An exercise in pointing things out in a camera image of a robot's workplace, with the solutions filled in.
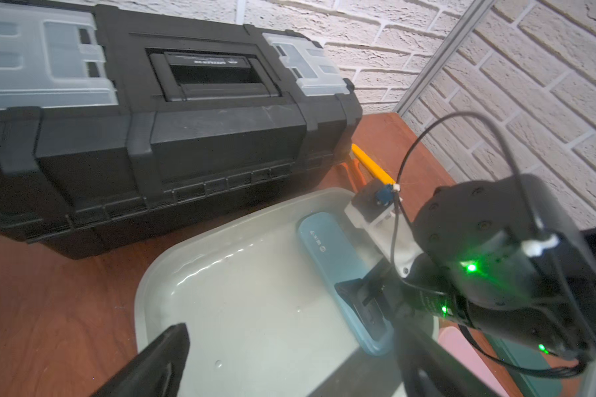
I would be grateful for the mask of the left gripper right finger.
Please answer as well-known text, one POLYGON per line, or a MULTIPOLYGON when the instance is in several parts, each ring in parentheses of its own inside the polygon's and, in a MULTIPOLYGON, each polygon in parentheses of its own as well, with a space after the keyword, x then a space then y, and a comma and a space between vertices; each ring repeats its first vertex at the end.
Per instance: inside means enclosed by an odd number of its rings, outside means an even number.
POLYGON ((497 393, 407 319, 395 323, 393 343, 408 396, 495 396, 497 393))

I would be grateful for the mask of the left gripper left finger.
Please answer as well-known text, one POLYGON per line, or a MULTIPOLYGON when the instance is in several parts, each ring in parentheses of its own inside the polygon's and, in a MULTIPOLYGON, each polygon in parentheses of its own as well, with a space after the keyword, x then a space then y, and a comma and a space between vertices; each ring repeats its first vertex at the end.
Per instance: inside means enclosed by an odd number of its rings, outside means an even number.
POLYGON ((186 325, 172 325, 93 395, 177 396, 189 350, 186 325))

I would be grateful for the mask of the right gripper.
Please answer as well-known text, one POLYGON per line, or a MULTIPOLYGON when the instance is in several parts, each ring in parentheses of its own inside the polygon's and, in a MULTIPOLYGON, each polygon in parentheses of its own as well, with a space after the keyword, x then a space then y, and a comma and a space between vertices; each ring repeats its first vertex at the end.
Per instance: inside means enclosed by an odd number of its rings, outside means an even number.
POLYGON ((400 277, 385 258, 372 268, 372 274, 377 277, 377 296, 364 279, 339 282, 334 287, 375 342, 387 334, 385 318, 396 335, 412 326, 422 327, 433 318, 470 324, 468 304, 453 274, 430 258, 417 258, 407 278, 400 277))

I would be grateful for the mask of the light blue pencil case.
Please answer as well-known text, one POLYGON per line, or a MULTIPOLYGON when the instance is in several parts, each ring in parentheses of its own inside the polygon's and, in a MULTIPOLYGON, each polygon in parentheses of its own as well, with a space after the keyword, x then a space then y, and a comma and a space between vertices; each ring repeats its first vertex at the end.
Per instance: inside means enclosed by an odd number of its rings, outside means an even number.
POLYGON ((369 272, 369 266, 359 256, 338 220, 330 213, 315 213, 301 221, 297 233, 359 346, 375 357, 389 353, 392 350, 391 324, 384 324, 381 336, 370 336, 357 314, 335 290, 336 284, 362 279, 369 272))

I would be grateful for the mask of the pink pencil case with label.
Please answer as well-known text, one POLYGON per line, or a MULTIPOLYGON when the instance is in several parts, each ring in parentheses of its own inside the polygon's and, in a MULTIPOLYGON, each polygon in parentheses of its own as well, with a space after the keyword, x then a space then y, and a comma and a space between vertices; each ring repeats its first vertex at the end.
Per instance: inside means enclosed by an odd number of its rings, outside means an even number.
POLYGON ((440 329, 438 342, 481 382, 485 383, 498 395, 508 397, 506 390, 503 389, 493 372, 484 363, 478 352, 468 343, 460 330, 456 327, 440 329))

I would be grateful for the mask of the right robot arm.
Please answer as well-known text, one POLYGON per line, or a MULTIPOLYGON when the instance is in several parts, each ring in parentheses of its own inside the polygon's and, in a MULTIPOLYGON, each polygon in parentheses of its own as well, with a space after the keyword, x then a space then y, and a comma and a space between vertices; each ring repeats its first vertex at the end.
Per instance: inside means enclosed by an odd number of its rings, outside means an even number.
POLYGON ((580 230, 534 175, 440 187, 411 224, 387 220, 383 258, 338 282, 373 337, 422 312, 566 360, 596 356, 596 228, 580 230))

